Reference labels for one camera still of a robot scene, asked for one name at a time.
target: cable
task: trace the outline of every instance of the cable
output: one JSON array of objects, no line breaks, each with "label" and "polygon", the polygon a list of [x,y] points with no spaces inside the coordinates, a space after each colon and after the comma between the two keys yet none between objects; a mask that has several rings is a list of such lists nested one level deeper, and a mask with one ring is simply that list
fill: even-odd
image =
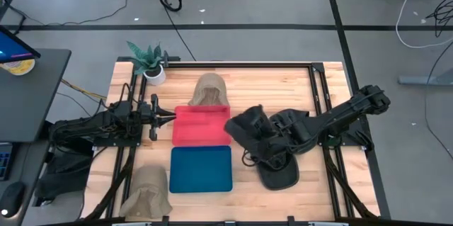
[{"label": "cable", "polygon": [[[130,86],[129,86],[129,84],[124,83],[124,84],[122,85],[122,90],[121,90],[119,102],[122,101],[122,97],[124,96],[125,88],[127,88],[127,90],[129,91],[129,94],[130,94]],[[120,118],[118,118],[115,114],[113,114],[113,113],[110,112],[110,109],[116,109],[119,105],[120,105],[120,103],[117,103],[115,106],[106,106],[106,105],[104,104],[104,101],[103,101],[102,99],[100,99],[100,100],[99,100],[99,103],[98,103],[98,107],[97,107],[97,109],[96,109],[96,112],[95,112],[93,115],[91,115],[90,118],[87,118],[87,119],[83,120],[83,121],[80,122],[80,123],[72,123],[72,124],[68,124],[68,123],[67,123],[67,124],[61,125],[61,126],[59,126],[58,128],[56,128],[56,129],[54,130],[53,134],[50,135],[50,142],[51,142],[51,144],[54,144],[55,147],[56,147],[56,149],[58,149],[60,152],[64,152],[64,153],[67,153],[67,154],[76,154],[76,153],[64,151],[63,149],[60,149],[60,148],[59,148],[59,146],[62,146],[62,145],[64,145],[65,143],[68,143],[68,142],[67,142],[67,141],[64,141],[64,140],[63,140],[63,142],[62,142],[62,141],[58,142],[57,140],[55,140],[55,133],[57,132],[57,130],[58,130],[59,128],[63,128],[63,127],[69,126],[69,125],[78,125],[78,124],[84,124],[84,123],[89,122],[90,120],[92,120],[92,119],[94,118],[94,116],[96,116],[96,114],[97,114],[97,113],[99,112],[99,110],[101,109],[101,106],[103,106],[104,108],[106,108],[108,113],[110,113],[113,117],[117,118],[121,123],[123,123],[123,121],[122,121]],[[129,122],[126,122],[125,124],[126,124],[125,127],[126,127],[127,134],[130,134],[130,133],[129,133],[129,130],[130,130],[130,128],[129,128]]]},{"label": "cable", "polygon": [[439,60],[444,56],[444,54],[446,53],[446,51],[453,45],[453,41],[444,49],[444,51],[440,54],[440,56],[436,59],[436,61],[434,62],[434,65],[432,66],[431,68],[431,71],[430,71],[430,74],[428,75],[428,80],[426,81],[426,85],[425,85],[425,122],[426,122],[426,128],[431,132],[432,136],[435,137],[435,139],[440,143],[440,145],[442,145],[442,147],[445,149],[445,151],[448,153],[448,155],[450,156],[450,158],[453,159],[453,155],[452,153],[449,151],[449,149],[444,145],[444,143],[440,140],[440,138],[434,133],[434,131],[432,131],[431,129],[431,126],[430,126],[430,123],[429,123],[429,120],[428,120],[428,116],[427,116],[427,111],[428,111],[428,87],[430,86],[429,83],[430,83],[430,79],[431,79],[431,75],[432,75],[432,72],[434,71],[434,68],[436,68],[436,65],[437,63],[439,62]]},{"label": "cable", "polygon": [[409,48],[413,48],[413,49],[422,49],[422,48],[427,48],[427,47],[433,47],[433,46],[439,46],[439,45],[444,45],[446,43],[449,43],[449,42],[452,42],[453,41],[453,38],[450,38],[449,40],[446,40],[442,43],[437,43],[437,44],[431,44],[431,45],[409,45],[407,44],[406,42],[403,41],[403,39],[401,38],[401,36],[399,35],[399,31],[398,31],[398,25],[399,25],[399,22],[401,20],[401,15],[403,15],[403,10],[404,10],[404,6],[406,6],[406,2],[408,0],[404,0],[403,2],[403,6],[401,7],[401,10],[399,11],[399,16],[398,16],[398,20],[396,22],[396,25],[395,25],[395,31],[396,31],[396,35],[398,36],[398,39],[403,43],[403,45],[409,47]]},{"label": "cable", "polygon": [[[252,157],[251,154],[250,154],[250,152],[247,151],[246,149],[243,151],[243,154],[242,154],[242,158],[241,158],[241,159],[242,159],[242,164],[244,164],[244,166],[255,166],[255,165],[259,162],[259,160],[258,160],[256,157]],[[247,164],[247,163],[246,163],[246,159],[247,159],[248,161],[251,161],[252,164]]]},{"label": "cable", "polygon": [[[105,149],[107,149],[107,147],[104,147],[103,149],[101,149],[98,153],[96,153],[94,156],[93,156],[93,159],[91,159],[91,163],[87,166],[87,167],[91,167],[92,163],[94,162],[94,160],[96,159],[96,157],[101,154],[102,152],[105,151]],[[85,207],[85,193],[82,193],[82,206],[80,208],[80,212],[79,212],[79,215],[77,216],[77,219],[80,219],[80,217],[82,216],[82,212],[84,211],[84,207]]]},{"label": "cable", "polygon": [[[170,4],[167,2],[167,0],[159,0],[161,2],[161,4],[164,6],[164,10],[165,12],[167,13],[167,16],[168,16],[168,19],[170,20],[171,22],[171,25],[173,26],[173,28],[175,29],[176,33],[178,34],[179,38],[181,39],[181,42],[183,42],[185,48],[187,49],[187,51],[189,52],[190,56],[193,58],[194,61],[197,61],[197,59],[195,59],[195,57],[193,56],[193,53],[192,51],[190,51],[189,47],[187,46],[187,44],[185,43],[183,37],[181,36],[181,34],[179,33],[179,30],[177,29],[175,23],[173,22],[173,19],[171,18],[170,16],[170,13],[168,12],[167,9],[173,9],[170,7]],[[183,7],[183,2],[182,0],[179,0],[179,7],[177,8],[178,11]]]},{"label": "cable", "polygon": [[80,91],[80,93],[82,93],[84,96],[86,96],[87,98],[91,99],[91,100],[92,100],[93,102],[95,102],[95,103],[98,103],[98,102],[99,102],[99,101],[95,100],[94,98],[91,98],[89,95],[87,95],[87,94],[85,94],[85,93],[83,93],[83,92],[81,92],[81,91]]},{"label": "cable", "polygon": [[23,26],[23,22],[26,20],[26,17],[19,10],[12,7],[11,4],[8,2],[8,0],[3,0],[3,1],[5,2],[4,3],[5,7],[9,7],[11,10],[13,10],[14,12],[16,12],[17,14],[19,14],[21,16],[21,21],[19,21],[18,28],[16,31],[13,32],[13,35],[17,35],[17,34],[19,34],[19,31],[21,30],[21,28]]},{"label": "cable", "polygon": [[77,102],[77,100],[75,100],[75,99],[74,99],[73,97],[71,97],[70,95],[62,94],[62,93],[60,93],[60,92],[57,92],[57,94],[58,94],[58,95],[61,95],[61,96],[65,96],[65,97],[67,97],[67,98],[70,98],[70,99],[71,99],[72,101],[74,101],[77,105],[79,105],[80,108],[82,108],[88,116],[91,116],[91,114],[90,114],[90,113],[89,113],[89,112],[88,112],[88,111],[87,111],[87,110],[86,110],[79,102]]},{"label": "cable", "polygon": [[99,17],[99,18],[95,18],[95,19],[91,19],[91,20],[85,20],[85,21],[81,21],[81,22],[68,21],[68,22],[65,22],[65,23],[49,23],[49,24],[45,24],[45,26],[65,26],[66,24],[81,25],[81,24],[88,23],[88,22],[100,21],[100,20],[103,20],[105,18],[109,18],[109,17],[114,16],[117,12],[125,9],[126,7],[127,7],[127,0],[125,0],[125,5],[124,6],[121,6],[116,11],[114,11],[112,14],[109,14],[107,16],[102,16],[102,17]]},{"label": "cable", "polygon": [[107,99],[105,96],[101,96],[101,95],[99,95],[99,94],[95,94],[95,93],[93,93],[93,92],[87,91],[87,90],[85,90],[85,89],[83,89],[83,88],[80,88],[80,87],[78,87],[78,86],[75,86],[75,85],[69,83],[69,82],[68,82],[67,80],[65,80],[65,79],[62,79],[61,82],[62,82],[64,85],[68,86],[69,88],[74,89],[74,90],[76,90],[76,91],[79,91],[79,92],[81,92],[81,93],[83,93],[83,94],[86,94],[86,95],[89,95],[89,96],[92,96],[92,97],[95,97],[95,98],[99,98],[99,99]]},{"label": "cable", "polygon": [[48,24],[44,24],[43,22],[41,22],[41,21],[39,21],[37,19],[31,18],[29,15],[27,15],[23,11],[13,7],[9,2],[6,1],[6,3],[8,4],[8,7],[11,10],[15,11],[16,13],[19,13],[22,16],[25,16],[26,18],[28,18],[28,19],[30,19],[32,21],[35,21],[35,22],[41,24],[42,26],[65,26],[67,24],[81,25],[81,24],[88,23],[88,22],[100,21],[100,20],[102,20],[104,18],[109,18],[109,17],[114,16],[117,12],[119,12],[119,11],[121,11],[121,10],[123,10],[123,9],[125,9],[127,7],[127,0],[125,0],[125,5],[124,6],[120,7],[119,9],[114,11],[112,14],[109,14],[107,16],[102,16],[102,17],[99,17],[99,18],[89,19],[89,20],[85,20],[85,21],[81,21],[81,22],[68,21],[68,22],[65,22],[65,23],[48,23]]},{"label": "cable", "polygon": [[434,18],[435,19],[435,36],[436,38],[440,37],[442,32],[444,31],[444,27],[450,22],[450,19],[453,18],[450,14],[453,12],[453,1],[443,0],[440,2],[433,13],[426,18]]},{"label": "cable", "polygon": [[19,181],[22,181],[22,175],[23,175],[23,170],[25,168],[26,162],[27,162],[27,156],[28,156],[28,151],[30,150],[31,144],[27,144],[27,152],[25,152],[25,157],[23,159],[22,167],[21,167],[21,174],[19,175]]}]

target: wooden table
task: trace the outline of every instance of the wooden table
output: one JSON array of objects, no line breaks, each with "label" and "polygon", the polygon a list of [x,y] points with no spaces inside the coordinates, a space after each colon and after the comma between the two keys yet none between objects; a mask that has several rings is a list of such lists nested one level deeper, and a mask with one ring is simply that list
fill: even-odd
[{"label": "wooden table", "polygon": [[[337,106],[350,98],[345,72],[341,62],[324,62],[324,67],[332,104]],[[145,101],[150,103],[151,94],[157,94],[159,105],[168,111],[173,111],[179,105],[187,105],[198,78],[208,72],[218,73],[224,78],[231,116],[259,103],[268,115],[286,108],[306,110],[310,111],[310,115],[315,115],[308,69],[301,68],[170,68],[166,69],[167,80],[164,84],[147,85]],[[116,63],[108,103],[120,98],[121,86],[130,82],[131,75],[132,63]],[[136,98],[140,83],[141,77],[137,79]],[[166,168],[169,179],[172,129],[173,123],[164,125],[157,132],[158,141],[152,142],[148,138],[149,127],[144,127],[142,145],[135,155],[134,170],[147,164],[160,164]],[[379,208],[365,153],[357,146],[342,147],[341,150],[351,188],[368,209],[378,215]],[[169,214],[170,221],[285,221],[288,215],[293,215],[299,221],[334,219],[320,147],[297,155],[299,183],[281,191],[266,189],[260,182],[256,168],[242,164],[243,148],[235,141],[231,142],[231,152],[233,191],[170,193],[169,201],[173,206]],[[116,147],[108,148],[92,164],[82,217],[93,211],[110,187],[116,154]],[[346,216],[343,192],[338,184],[336,186],[340,209],[342,215]],[[114,217],[120,209],[122,190],[121,186],[117,192]]]}]

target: screen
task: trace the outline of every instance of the screen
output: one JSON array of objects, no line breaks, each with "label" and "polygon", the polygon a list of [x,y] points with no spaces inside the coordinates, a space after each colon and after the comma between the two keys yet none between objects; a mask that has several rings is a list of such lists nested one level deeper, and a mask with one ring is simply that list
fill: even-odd
[{"label": "screen", "polygon": [[22,45],[11,39],[5,33],[0,32],[0,63],[18,60],[28,60],[33,54]]}]

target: gray floor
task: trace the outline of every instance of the gray floor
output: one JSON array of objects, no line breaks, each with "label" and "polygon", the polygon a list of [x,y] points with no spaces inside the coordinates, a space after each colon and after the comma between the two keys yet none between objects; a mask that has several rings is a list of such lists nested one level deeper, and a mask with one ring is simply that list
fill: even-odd
[{"label": "gray floor", "polygon": [[[394,25],[403,0],[337,0],[346,25]],[[441,0],[409,0],[402,25],[422,25],[421,20]],[[43,23],[82,21],[113,12],[122,0],[13,0],[13,5]],[[333,24],[328,0],[183,0],[183,10],[172,13],[177,24],[296,23]],[[1,24],[15,24],[8,11]],[[169,24],[158,0],[128,0],[124,11],[94,24]],[[37,25],[27,21],[26,25]],[[181,35],[198,60],[301,60],[343,61],[335,31],[316,30],[182,30]],[[431,31],[402,32],[412,45],[438,43]],[[369,117],[386,198],[393,219],[453,222],[453,162],[427,131],[424,88],[400,86],[400,74],[427,74],[443,46],[422,50],[403,46],[395,32],[348,31],[348,44],[360,85],[378,84],[392,101],[384,115]],[[66,48],[73,52],[64,78],[90,91],[107,94],[118,56],[131,55],[126,40],[145,47],[161,43],[171,55],[190,61],[173,30],[23,31],[19,35],[33,47]],[[452,66],[452,51],[435,74]],[[89,111],[96,104],[75,91],[60,91],[80,101]],[[449,88],[432,88],[428,117],[433,130],[453,149],[449,130],[453,109]],[[77,118],[84,112],[72,101],[57,96],[48,120]],[[44,208],[30,208],[24,225],[73,220],[80,209],[80,193],[60,196]]]}]

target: green plant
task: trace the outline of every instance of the green plant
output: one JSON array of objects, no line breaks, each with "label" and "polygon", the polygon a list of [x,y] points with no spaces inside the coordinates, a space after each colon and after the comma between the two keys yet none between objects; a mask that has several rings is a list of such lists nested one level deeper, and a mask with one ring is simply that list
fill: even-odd
[{"label": "green plant", "polygon": [[140,66],[139,69],[135,70],[135,74],[143,74],[148,70],[156,69],[157,67],[160,67],[162,60],[166,62],[168,59],[167,51],[164,51],[164,55],[162,56],[160,45],[157,45],[154,50],[150,45],[147,51],[141,50],[134,43],[129,41],[127,41],[127,45],[135,54],[137,64]]}]

